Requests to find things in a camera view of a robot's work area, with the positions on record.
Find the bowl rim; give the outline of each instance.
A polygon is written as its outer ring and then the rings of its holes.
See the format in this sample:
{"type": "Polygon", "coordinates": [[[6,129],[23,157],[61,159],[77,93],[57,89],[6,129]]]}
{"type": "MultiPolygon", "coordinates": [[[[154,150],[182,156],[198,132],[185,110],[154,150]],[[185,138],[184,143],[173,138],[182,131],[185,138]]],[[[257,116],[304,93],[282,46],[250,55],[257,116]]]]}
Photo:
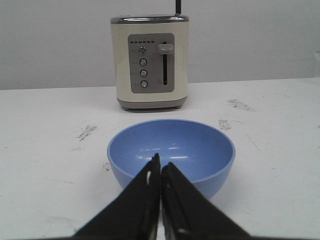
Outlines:
{"type": "Polygon", "coordinates": [[[210,128],[210,129],[213,129],[215,131],[217,131],[219,134],[221,134],[222,136],[224,136],[227,141],[230,143],[231,145],[231,148],[232,148],[232,156],[228,162],[227,165],[225,165],[222,169],[220,169],[219,171],[211,174],[211,175],[208,175],[208,176],[205,176],[205,177],[202,177],[200,179],[197,179],[197,180],[193,180],[191,181],[192,184],[196,184],[196,183],[199,183],[199,182],[203,182],[203,181],[206,181],[206,180],[209,180],[209,179],[212,179],[218,175],[220,175],[222,172],[224,172],[226,169],[229,169],[231,167],[231,165],[233,164],[234,160],[235,160],[235,157],[236,157],[236,148],[235,148],[235,145],[234,143],[231,141],[231,139],[224,133],[222,132],[221,130],[213,127],[213,126],[210,126],[208,124],[205,124],[205,123],[202,123],[202,122],[198,122],[198,121],[194,121],[194,120],[187,120],[187,119],[179,119],[179,118],[164,118],[164,119],[153,119],[153,120],[148,120],[148,121],[142,121],[142,122],[139,122],[139,123],[136,123],[136,124],[133,124],[131,126],[128,126],[126,128],[124,128],[123,130],[119,131],[109,142],[108,146],[107,146],[107,151],[106,151],[106,155],[107,155],[107,158],[109,160],[109,162],[111,163],[111,167],[112,168],[116,168],[119,172],[121,172],[122,174],[126,175],[127,177],[129,178],[134,178],[135,176],[132,175],[132,174],[129,174],[128,172],[122,170],[116,163],[115,161],[112,159],[111,155],[110,155],[110,147],[112,145],[112,143],[114,142],[114,140],[120,135],[122,134],[123,132],[127,131],[128,129],[131,129],[131,128],[134,128],[136,126],[139,126],[139,125],[142,125],[142,124],[147,124],[147,123],[151,123],[151,122],[165,122],[165,121],[179,121],[179,122],[188,122],[188,123],[192,123],[192,124],[197,124],[197,125],[202,125],[204,127],[207,127],[207,128],[210,128]]]}

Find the gray wall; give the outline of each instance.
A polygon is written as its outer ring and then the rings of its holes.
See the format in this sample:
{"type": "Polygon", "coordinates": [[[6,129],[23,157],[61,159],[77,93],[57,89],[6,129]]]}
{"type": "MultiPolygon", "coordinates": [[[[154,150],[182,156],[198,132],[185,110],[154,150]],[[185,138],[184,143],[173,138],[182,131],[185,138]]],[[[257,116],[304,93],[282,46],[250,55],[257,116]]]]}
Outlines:
{"type": "MultiPolygon", "coordinates": [[[[174,0],[0,0],[0,89],[114,86],[109,21],[174,0]]],[[[320,0],[182,0],[189,82],[313,77],[320,0]]]]}

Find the white table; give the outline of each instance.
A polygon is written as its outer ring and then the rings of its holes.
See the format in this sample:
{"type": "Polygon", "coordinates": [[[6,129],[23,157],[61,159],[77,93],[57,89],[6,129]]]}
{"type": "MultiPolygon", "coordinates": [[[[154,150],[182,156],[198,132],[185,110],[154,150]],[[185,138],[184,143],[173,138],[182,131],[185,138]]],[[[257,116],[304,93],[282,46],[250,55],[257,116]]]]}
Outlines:
{"type": "Polygon", "coordinates": [[[232,139],[235,162],[211,202],[250,234],[320,239],[315,78],[192,83],[181,109],[138,112],[120,107],[115,87],[0,91],[0,238],[71,236],[122,190],[111,138],[153,119],[202,122],[232,139]]]}

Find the toaster lever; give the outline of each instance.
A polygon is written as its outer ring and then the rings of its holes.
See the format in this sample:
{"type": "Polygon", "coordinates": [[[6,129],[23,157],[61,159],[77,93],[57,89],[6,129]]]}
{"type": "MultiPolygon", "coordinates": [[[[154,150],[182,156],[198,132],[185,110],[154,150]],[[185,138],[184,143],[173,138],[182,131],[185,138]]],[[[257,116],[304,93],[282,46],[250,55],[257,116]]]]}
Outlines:
{"type": "Polygon", "coordinates": [[[165,43],[158,45],[158,53],[161,55],[173,54],[175,52],[175,48],[172,44],[165,43]]]}

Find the blue bowl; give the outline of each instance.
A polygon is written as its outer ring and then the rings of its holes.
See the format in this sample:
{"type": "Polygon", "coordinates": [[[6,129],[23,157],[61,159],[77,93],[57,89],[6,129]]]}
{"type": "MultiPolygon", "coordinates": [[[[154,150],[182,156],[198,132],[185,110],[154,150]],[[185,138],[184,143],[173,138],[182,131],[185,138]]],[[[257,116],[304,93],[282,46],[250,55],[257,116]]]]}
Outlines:
{"type": "Polygon", "coordinates": [[[159,119],[132,125],[113,137],[107,156],[125,188],[156,153],[161,165],[174,163],[208,199],[224,184],[236,151],[220,130],[182,119],[159,119]]]}

